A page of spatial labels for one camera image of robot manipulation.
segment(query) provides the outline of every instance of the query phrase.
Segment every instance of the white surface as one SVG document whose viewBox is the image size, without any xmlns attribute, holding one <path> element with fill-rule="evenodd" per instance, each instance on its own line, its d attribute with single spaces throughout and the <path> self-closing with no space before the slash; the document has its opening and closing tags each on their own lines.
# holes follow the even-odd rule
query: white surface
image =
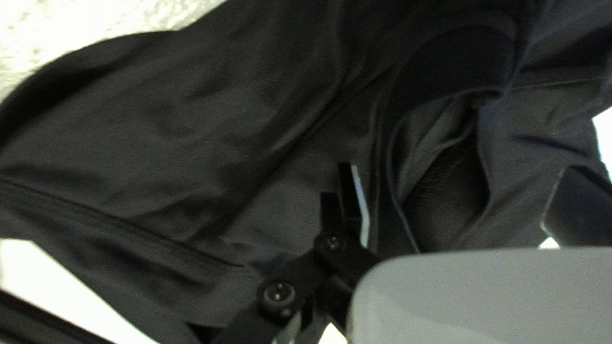
<svg viewBox="0 0 612 344">
<path fill-rule="evenodd" d="M 157 344 L 30 241 L 0 239 L 0 288 L 117 344 Z"/>
<path fill-rule="evenodd" d="M 602 161 L 610 172 L 612 170 L 612 108 L 596 116 L 593 123 L 597 130 L 597 141 L 599 142 Z"/>
<path fill-rule="evenodd" d="M 351 344 L 604 344 L 612 248 L 404 256 L 360 281 Z"/>
</svg>

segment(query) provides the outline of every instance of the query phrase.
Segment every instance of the dark fabric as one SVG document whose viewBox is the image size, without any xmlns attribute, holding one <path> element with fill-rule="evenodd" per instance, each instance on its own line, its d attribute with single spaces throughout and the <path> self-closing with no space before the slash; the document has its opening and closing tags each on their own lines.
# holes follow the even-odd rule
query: dark fabric
<svg viewBox="0 0 612 344">
<path fill-rule="evenodd" d="M 156 318 L 226 326 L 311 248 L 338 162 L 383 258 L 534 247 L 563 168 L 608 177 L 610 6 L 228 0 L 83 48 L 0 105 L 0 236 L 133 296 L 130 319 L 152 305 L 135 322 L 167 344 L 194 337 Z"/>
</svg>

